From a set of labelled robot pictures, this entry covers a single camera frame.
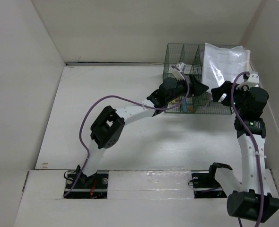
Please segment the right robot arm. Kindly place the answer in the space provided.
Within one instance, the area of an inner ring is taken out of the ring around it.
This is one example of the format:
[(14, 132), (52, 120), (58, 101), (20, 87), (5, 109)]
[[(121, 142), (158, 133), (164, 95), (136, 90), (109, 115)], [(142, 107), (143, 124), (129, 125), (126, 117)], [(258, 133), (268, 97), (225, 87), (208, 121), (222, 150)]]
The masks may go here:
[(207, 181), (222, 187), (230, 216), (264, 223), (279, 209), (279, 199), (272, 196), (265, 175), (266, 127), (261, 114), (269, 94), (260, 87), (238, 89), (230, 81), (211, 92), (215, 101), (226, 94), (222, 104), (236, 109), (234, 127), (241, 149), (242, 181), (236, 179), (229, 165), (220, 163), (214, 163), (215, 170), (207, 174)]

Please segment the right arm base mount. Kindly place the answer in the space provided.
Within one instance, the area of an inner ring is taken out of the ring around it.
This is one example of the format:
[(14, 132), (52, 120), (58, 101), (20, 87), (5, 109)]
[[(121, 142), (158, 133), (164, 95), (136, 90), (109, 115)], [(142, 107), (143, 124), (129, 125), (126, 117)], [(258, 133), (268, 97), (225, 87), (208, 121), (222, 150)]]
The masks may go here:
[(195, 199), (227, 198), (221, 185), (208, 171), (191, 171), (191, 175), (188, 185), (193, 188)]

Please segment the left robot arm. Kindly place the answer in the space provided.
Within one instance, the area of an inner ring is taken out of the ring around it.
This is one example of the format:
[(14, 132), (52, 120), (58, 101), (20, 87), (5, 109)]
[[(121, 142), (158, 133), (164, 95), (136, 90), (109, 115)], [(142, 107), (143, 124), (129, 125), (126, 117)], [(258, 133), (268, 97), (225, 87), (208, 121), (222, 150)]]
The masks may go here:
[(84, 164), (76, 169), (77, 182), (85, 188), (92, 185), (105, 150), (118, 142), (125, 126), (162, 113), (168, 108), (168, 103), (178, 97), (200, 96), (208, 88), (194, 76), (187, 79), (167, 77), (157, 90), (140, 103), (133, 102), (128, 107), (118, 109), (106, 106), (90, 127), (91, 141), (85, 146), (87, 158)]

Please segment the blue correction tape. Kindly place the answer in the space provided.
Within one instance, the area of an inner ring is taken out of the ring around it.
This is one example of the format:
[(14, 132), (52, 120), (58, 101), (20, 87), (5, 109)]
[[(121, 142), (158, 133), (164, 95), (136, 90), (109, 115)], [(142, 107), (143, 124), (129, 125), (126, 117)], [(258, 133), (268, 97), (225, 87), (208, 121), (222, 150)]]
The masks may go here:
[(184, 113), (188, 112), (186, 100), (183, 101), (182, 106), (183, 106), (183, 112), (184, 112)]

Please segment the orange correction tape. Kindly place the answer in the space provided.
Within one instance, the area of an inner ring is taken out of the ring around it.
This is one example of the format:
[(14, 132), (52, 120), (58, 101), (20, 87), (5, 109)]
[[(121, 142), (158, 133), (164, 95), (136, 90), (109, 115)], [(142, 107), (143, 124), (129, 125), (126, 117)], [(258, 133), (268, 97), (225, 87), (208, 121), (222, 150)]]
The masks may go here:
[(192, 112), (192, 113), (194, 113), (194, 112), (196, 111), (194, 108), (192, 108), (192, 107), (190, 107), (190, 106), (187, 107), (187, 109), (188, 109), (189, 112)]

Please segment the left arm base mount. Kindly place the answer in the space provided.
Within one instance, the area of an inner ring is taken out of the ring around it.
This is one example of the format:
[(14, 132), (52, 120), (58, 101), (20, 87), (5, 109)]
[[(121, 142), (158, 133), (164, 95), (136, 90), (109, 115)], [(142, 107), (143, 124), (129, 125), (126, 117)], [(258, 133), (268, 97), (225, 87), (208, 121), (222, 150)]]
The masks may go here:
[(63, 197), (65, 199), (106, 199), (108, 192), (109, 172), (97, 172), (89, 177), (83, 184), (81, 177), (72, 186), (77, 178), (77, 173), (66, 171), (64, 173), (65, 189)]

